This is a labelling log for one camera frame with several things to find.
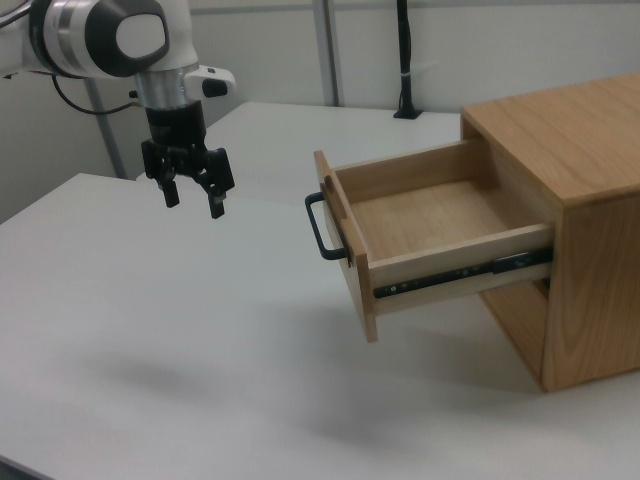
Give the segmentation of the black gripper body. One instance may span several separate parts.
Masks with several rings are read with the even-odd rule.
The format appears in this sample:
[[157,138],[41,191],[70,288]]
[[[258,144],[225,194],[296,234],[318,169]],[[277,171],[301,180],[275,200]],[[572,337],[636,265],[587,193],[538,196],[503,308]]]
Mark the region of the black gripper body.
[[174,109],[145,109],[151,139],[144,142],[144,154],[160,147],[177,147],[206,152],[206,125],[202,103]]

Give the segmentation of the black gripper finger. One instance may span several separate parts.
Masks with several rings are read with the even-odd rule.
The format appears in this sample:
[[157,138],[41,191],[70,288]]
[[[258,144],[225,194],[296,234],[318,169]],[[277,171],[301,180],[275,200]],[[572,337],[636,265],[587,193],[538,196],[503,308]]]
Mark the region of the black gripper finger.
[[166,206],[175,207],[180,200],[175,183],[176,173],[168,149],[153,140],[146,140],[141,144],[141,151],[146,177],[156,181],[164,195]]
[[192,178],[207,194],[211,217],[220,218],[225,213],[227,192],[235,187],[226,150],[196,149],[190,153],[189,160],[193,168]]

